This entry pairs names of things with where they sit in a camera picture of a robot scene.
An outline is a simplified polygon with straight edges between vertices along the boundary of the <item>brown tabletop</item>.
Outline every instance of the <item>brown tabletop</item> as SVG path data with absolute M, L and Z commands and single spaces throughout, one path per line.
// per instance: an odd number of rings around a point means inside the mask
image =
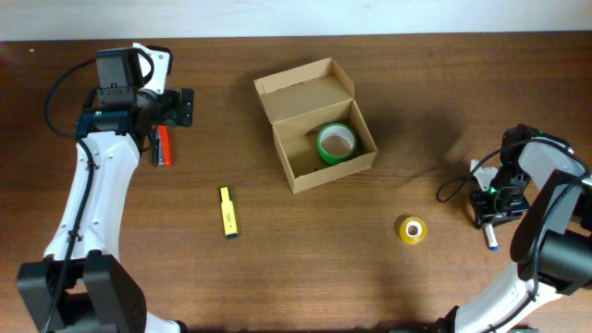
M 431 322 L 474 299 L 509 264 L 514 222 L 490 251 L 464 191 L 436 188 L 500 148 L 525 123 L 592 162 L 592 34 L 508 33 L 134 41 L 169 47 L 167 86 L 195 90 L 193 127 L 174 129 L 176 164 L 142 158 L 129 185 L 121 262 L 149 311 L 194 328 L 341 329 Z M 0 331 L 32 332 L 16 287 L 63 214 L 75 144 L 43 122 L 49 87 L 98 49 L 131 41 L 0 43 Z M 333 56 L 355 82 L 379 153 L 370 170 L 292 194 L 253 79 Z M 94 68 L 57 93 L 52 117 L 73 129 Z M 497 166 L 496 157 L 488 166 Z M 240 236 L 225 240 L 218 187 L 233 189 Z M 532 200 L 535 185 L 527 191 Z M 420 216 L 405 244 L 400 216 Z M 525 323 L 587 332 L 579 290 Z

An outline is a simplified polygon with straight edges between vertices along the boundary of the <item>white background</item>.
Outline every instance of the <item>white background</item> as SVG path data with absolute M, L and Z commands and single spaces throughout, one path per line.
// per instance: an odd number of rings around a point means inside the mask
M 592 0 L 0 0 L 0 40 L 592 30 Z

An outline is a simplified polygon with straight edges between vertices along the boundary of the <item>blue marker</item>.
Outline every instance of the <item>blue marker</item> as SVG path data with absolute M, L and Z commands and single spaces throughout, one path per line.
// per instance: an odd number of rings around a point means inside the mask
M 493 225 L 491 223 L 486 223 L 483 226 L 483 230 L 485 232 L 485 238 L 487 239 L 487 246 L 491 251 L 497 251 L 498 240 L 496 240 L 496 233 L 493 231 Z

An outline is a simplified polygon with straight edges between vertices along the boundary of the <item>yellow marker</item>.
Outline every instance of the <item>yellow marker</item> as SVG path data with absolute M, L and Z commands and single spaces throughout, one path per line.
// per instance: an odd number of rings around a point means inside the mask
M 232 197 L 230 196 L 230 189 L 223 187 L 220 189 L 220 197 L 222 199 L 222 218 L 224 219 L 224 233 L 227 239 L 235 239 L 239 237 L 239 230 L 237 229 L 237 218 L 234 216 L 234 204 L 232 204 Z
M 407 217 L 401 224 L 399 236 L 407 244 L 417 244 L 427 234 L 426 223 L 419 217 Z

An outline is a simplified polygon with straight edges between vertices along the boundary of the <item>yellow highlighter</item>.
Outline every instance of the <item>yellow highlighter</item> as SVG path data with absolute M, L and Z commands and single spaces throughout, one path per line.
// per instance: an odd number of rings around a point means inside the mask
M 232 197 L 228 187 L 220 188 L 220 198 L 222 199 L 220 205 L 222 206 L 222 218 L 224 219 L 224 233 L 227 239 L 235 239 L 239 237 L 239 230 L 237 229 L 234 204 L 232 204 Z

